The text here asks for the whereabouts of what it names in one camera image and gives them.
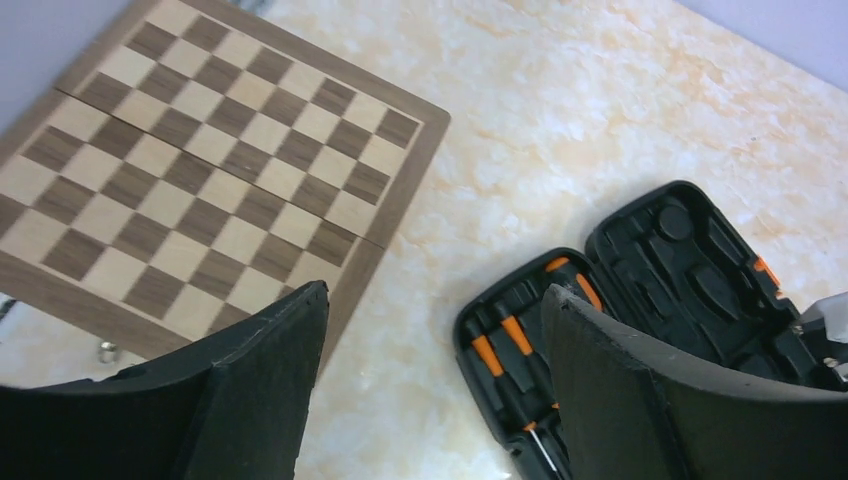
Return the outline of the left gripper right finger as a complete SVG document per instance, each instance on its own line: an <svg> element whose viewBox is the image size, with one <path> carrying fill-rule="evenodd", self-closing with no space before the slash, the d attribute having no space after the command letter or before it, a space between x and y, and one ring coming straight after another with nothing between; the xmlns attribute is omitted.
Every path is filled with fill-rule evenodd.
<svg viewBox="0 0 848 480"><path fill-rule="evenodd" d="M552 285L544 339L577 479L843 479L847 396L705 361Z"/></svg>

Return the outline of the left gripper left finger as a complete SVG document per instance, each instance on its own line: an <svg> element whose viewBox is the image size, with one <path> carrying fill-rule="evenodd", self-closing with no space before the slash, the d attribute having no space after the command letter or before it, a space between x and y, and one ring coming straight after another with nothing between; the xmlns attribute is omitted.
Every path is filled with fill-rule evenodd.
<svg viewBox="0 0 848 480"><path fill-rule="evenodd" d="M94 381L1 390L5 479L290 479L323 350L328 288Z"/></svg>

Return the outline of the black orange screwdriver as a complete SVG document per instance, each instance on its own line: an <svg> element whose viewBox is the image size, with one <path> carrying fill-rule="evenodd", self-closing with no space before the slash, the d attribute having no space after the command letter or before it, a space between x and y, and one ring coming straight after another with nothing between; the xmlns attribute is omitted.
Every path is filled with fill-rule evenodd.
<svg viewBox="0 0 848 480"><path fill-rule="evenodd" d="M600 296L578 266L568 257L558 257L551 260L545 266L545 272L552 283L567 287L595 309L603 310Z"/></svg>

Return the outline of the black plastic tool case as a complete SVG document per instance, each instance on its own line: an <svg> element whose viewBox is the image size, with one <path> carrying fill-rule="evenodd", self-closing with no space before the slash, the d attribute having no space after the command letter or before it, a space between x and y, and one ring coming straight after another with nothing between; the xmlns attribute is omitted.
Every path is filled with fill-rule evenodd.
<svg viewBox="0 0 848 480"><path fill-rule="evenodd" d="M798 386L837 391L817 380L817 362L795 330L800 313L782 295L763 259L709 197L678 180L623 206L588 236L585 248L558 247L511 272L459 313L453 330L460 370L492 435L523 479L577 479L554 386L549 400L493 309L504 301L550 370L542 300L552 285L545 266L568 257L603 304L600 311L688 354L721 367ZM494 378L465 330L476 321L537 422L558 472L504 406Z"/></svg>

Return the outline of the small orange bit driver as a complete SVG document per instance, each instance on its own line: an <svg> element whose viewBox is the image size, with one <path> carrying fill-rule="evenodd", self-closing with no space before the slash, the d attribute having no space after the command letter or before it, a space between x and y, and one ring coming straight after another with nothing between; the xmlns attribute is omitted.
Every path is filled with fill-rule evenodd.
<svg viewBox="0 0 848 480"><path fill-rule="evenodd" d="M521 393L518 385L504 370L490 341L488 340L488 337L484 334L482 327L476 321L469 321L465 325L465 330L472 337L472 347L491 372L494 378L495 389L501 397L504 406L509 410L509 413L514 420L522 427L522 430L531 435L550 469L554 472L558 472L559 469L556 467L553 459L542 444L541 439L536 432L537 422L522 405Z"/></svg>

